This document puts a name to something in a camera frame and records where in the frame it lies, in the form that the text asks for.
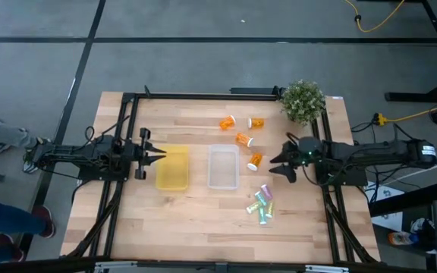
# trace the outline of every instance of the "black floor line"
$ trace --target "black floor line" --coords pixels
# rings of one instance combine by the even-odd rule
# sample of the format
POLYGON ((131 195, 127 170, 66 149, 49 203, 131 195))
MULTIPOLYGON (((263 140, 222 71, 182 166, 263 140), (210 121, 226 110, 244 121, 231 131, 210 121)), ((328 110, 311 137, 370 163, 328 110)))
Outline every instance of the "black floor line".
POLYGON ((437 44, 437 38, 301 38, 301 37, 97 37, 95 43, 324 43, 324 44, 437 44))
POLYGON ((87 37, 63 37, 63 36, 0 36, 0 43, 73 43, 73 42, 87 42, 87 37))
MULTIPOLYGON (((70 92, 68 94, 67 101, 65 103, 65 107, 63 113, 61 115, 60 122, 58 123, 57 131, 54 137, 55 144, 62 144, 65 136, 65 131, 67 130, 68 122, 70 120, 70 116, 72 114, 72 110, 74 108, 75 100, 77 98, 77 94, 79 91, 80 83, 82 82, 83 72, 85 71, 85 67, 87 65, 87 61, 90 56, 90 49, 92 49, 93 38, 96 36, 97 28, 99 27, 100 19, 102 17, 102 12, 104 11, 106 0, 100 0, 99 5, 97 6, 96 15, 94 16, 94 20, 92 22, 92 26, 89 31, 89 35, 86 40, 86 44, 83 47, 83 52, 80 57, 79 64, 77 66, 77 72, 75 73, 74 82, 72 83, 70 92)), ((47 168, 49 171, 53 171, 55 166, 49 166, 47 168)), ((43 205, 45 202, 46 195, 48 193, 50 187, 50 181, 52 179, 52 173, 43 172, 39 179, 39 187, 36 193, 35 201, 33 202, 33 207, 43 205)), ((31 241, 33 240, 32 234, 23 235, 20 248, 25 253, 28 253, 31 246, 31 241)))

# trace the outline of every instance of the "white label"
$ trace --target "white label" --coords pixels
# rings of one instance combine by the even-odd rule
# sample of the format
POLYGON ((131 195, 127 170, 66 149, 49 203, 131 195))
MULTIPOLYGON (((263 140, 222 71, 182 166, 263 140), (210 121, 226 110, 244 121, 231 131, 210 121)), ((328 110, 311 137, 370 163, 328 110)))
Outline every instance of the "white label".
POLYGON ((436 151, 433 146, 423 146, 423 149, 429 150, 429 151, 436 151))
POLYGON ((429 151, 429 150, 423 150, 422 153, 423 153, 423 155, 434 155, 434 156, 436 156, 436 152, 429 151))

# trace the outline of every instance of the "plastic bottle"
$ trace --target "plastic bottle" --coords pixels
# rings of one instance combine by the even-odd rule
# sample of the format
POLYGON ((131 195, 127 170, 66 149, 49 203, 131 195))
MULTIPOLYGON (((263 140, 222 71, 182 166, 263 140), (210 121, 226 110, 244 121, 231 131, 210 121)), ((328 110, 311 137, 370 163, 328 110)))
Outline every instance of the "plastic bottle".
POLYGON ((416 234, 410 234, 404 231, 391 232, 388 234, 388 241, 395 246, 406 246, 419 242, 419 237, 416 234))

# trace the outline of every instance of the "gray floor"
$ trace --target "gray floor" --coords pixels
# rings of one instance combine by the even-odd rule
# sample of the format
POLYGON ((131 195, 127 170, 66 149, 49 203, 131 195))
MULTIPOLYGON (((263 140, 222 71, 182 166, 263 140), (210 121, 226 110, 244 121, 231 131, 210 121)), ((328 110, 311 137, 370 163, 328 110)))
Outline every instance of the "gray floor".
MULTIPOLYGON (((0 36, 86 36, 98 0, 0 0, 0 36)), ((437 14, 437 1, 431 1, 437 14)), ((356 3, 369 28, 395 3, 356 3)), ((435 37, 419 4, 406 4, 380 30, 360 33, 354 12, 342 0, 108 0, 97 36, 292 36, 435 37)), ((68 97, 82 44, 0 44, 0 117, 52 137, 68 97)), ((315 80, 327 95, 343 96, 351 124, 368 121, 376 111, 389 118, 432 105, 387 103, 388 91, 425 92, 437 85, 437 46, 311 44, 95 44, 64 138, 84 141, 102 91, 227 93, 231 87, 285 86, 315 80)), ((401 124, 410 134, 437 146, 437 127, 427 117, 401 124)), ((376 128, 378 140, 390 140, 392 128, 376 128)), ((354 138, 371 142, 369 131, 354 138)), ((0 202, 28 209, 39 174, 20 171, 22 151, 0 155, 0 202)), ((72 166, 58 171, 75 174, 72 166)), ((406 182, 437 183, 437 171, 406 182)), ((75 181, 54 176, 46 205, 58 225, 51 240, 34 238, 29 259, 56 258, 71 209, 75 181)), ((414 188, 394 184, 401 190, 414 188)), ((420 257, 380 246, 384 262, 423 267, 420 257)))

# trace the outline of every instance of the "clear plastic container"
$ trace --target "clear plastic container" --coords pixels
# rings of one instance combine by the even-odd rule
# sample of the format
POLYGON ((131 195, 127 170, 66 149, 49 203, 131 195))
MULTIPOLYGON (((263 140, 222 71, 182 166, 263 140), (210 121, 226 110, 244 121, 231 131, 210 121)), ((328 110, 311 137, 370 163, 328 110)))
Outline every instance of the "clear plastic container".
POLYGON ((236 190, 239 187, 239 147, 211 145, 209 154, 209 187, 236 190))
POLYGON ((156 188, 186 190, 188 187, 188 146, 160 146, 166 157, 156 162, 156 188))

